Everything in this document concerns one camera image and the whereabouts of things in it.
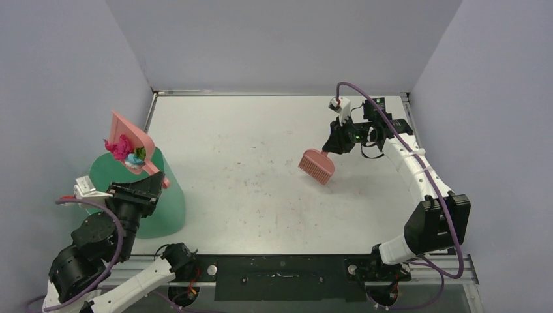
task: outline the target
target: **green bucket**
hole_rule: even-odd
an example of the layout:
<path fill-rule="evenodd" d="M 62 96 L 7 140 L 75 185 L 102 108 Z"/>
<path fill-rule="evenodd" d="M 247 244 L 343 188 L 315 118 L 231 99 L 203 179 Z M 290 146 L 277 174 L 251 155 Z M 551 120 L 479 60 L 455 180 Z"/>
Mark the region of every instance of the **green bucket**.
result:
<path fill-rule="evenodd" d="M 183 190 L 159 148 L 155 149 L 152 162 L 160 171 L 165 173 L 165 177 L 169 179 L 171 185 L 167 189 L 162 189 L 154 213 L 140 220 L 140 228 L 136 233 L 136 237 L 139 239 L 171 235 L 181 230 L 185 224 L 185 196 Z M 116 161 L 111 153 L 106 153 L 94 161 L 89 176 L 98 191 L 106 191 L 111 182 L 137 181 L 148 177 L 148 174 L 144 171 L 138 175 L 133 174 L 122 163 Z M 87 211 L 92 214 L 98 210 L 88 209 Z"/>

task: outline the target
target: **white tabletop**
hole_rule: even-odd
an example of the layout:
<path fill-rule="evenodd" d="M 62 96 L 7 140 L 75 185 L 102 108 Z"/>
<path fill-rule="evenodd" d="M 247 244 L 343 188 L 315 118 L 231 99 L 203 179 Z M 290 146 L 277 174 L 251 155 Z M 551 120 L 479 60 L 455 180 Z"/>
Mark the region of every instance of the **white tabletop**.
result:
<path fill-rule="evenodd" d="M 326 186 L 297 167 L 328 138 L 330 98 L 158 97 L 149 134 L 184 191 L 186 220 L 173 235 L 137 239 L 133 254 L 176 242 L 202 254 L 356 254 L 400 234 L 415 205 L 387 158 L 367 160 L 359 145 L 330 155 Z M 363 99 L 348 98 L 352 107 Z M 386 104 L 406 118 L 400 97 Z"/>

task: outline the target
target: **black cable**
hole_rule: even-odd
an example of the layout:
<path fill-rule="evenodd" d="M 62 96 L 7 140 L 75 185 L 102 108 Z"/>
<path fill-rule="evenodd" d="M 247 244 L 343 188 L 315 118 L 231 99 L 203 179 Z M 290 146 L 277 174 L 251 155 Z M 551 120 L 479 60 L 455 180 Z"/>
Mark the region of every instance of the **black cable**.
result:
<path fill-rule="evenodd" d="M 407 272 L 407 271 L 403 268 L 403 266 L 399 269 L 399 271 L 400 271 L 401 273 L 404 273 L 406 276 L 409 276 L 409 275 L 411 274 L 411 273 Z"/>
<path fill-rule="evenodd" d="M 370 160 L 376 160 L 377 158 L 384 157 L 384 153 L 381 153 L 379 156 L 375 156 L 375 157 L 367 156 L 367 155 L 365 154 L 365 152 L 363 152 L 363 147 L 367 147 L 367 146 L 366 146 L 366 145 L 363 145 L 363 144 L 361 145 L 361 155 L 362 155 L 364 158 L 368 158 L 368 159 L 370 159 Z"/>
<path fill-rule="evenodd" d="M 359 284 L 359 287 L 361 287 L 361 290 L 363 290 L 364 292 L 366 292 L 365 284 L 363 284 L 363 283 L 361 282 L 361 277 L 359 277 L 359 271 L 355 271 L 355 280 L 356 280 L 357 283 Z"/>
<path fill-rule="evenodd" d="M 351 114 L 353 113 L 353 111 L 359 109 L 359 108 L 362 107 L 362 106 L 363 106 L 363 105 L 360 105 L 360 106 L 358 106 L 358 107 L 356 107 L 356 108 L 351 109 L 351 111 L 350 111 L 351 126 L 352 126 L 353 128 L 355 128 L 356 130 L 358 130 L 359 132 L 366 132 L 367 130 L 363 130 L 363 129 L 359 129 L 359 128 L 355 127 L 355 124 L 353 123 L 353 117 L 351 116 Z"/>
<path fill-rule="evenodd" d="M 154 253 L 154 260 L 155 260 L 156 256 L 159 255 L 158 252 L 160 252 L 161 249 L 168 247 L 169 245 L 170 245 L 170 244 L 166 243 L 165 245 L 160 246 L 160 247 L 157 249 L 156 253 Z"/>

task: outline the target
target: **gray wall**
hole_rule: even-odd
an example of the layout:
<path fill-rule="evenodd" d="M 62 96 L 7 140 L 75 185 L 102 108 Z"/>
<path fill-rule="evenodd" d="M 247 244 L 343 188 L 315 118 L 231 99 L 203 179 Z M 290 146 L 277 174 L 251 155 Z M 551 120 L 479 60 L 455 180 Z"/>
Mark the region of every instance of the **gray wall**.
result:
<path fill-rule="evenodd" d="M 104 152 L 110 109 L 142 124 L 151 91 L 103 0 L 0 4 L 0 312 L 46 292 L 84 212 L 53 201 Z"/>
<path fill-rule="evenodd" d="M 488 312 L 553 306 L 553 2 L 464 0 L 411 95 L 438 173 L 472 202 Z"/>
<path fill-rule="evenodd" d="M 411 91 L 461 0 L 107 0 L 154 89 Z"/>

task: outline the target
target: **blue object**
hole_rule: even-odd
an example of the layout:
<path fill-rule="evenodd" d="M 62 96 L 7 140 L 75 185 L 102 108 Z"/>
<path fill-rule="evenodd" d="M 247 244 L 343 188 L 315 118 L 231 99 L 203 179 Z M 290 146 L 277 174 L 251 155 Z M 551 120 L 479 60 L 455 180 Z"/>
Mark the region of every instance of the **blue object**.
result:
<path fill-rule="evenodd" d="M 129 153 L 125 158 L 125 161 L 135 165 L 144 164 L 144 161 L 140 160 L 134 153 Z"/>

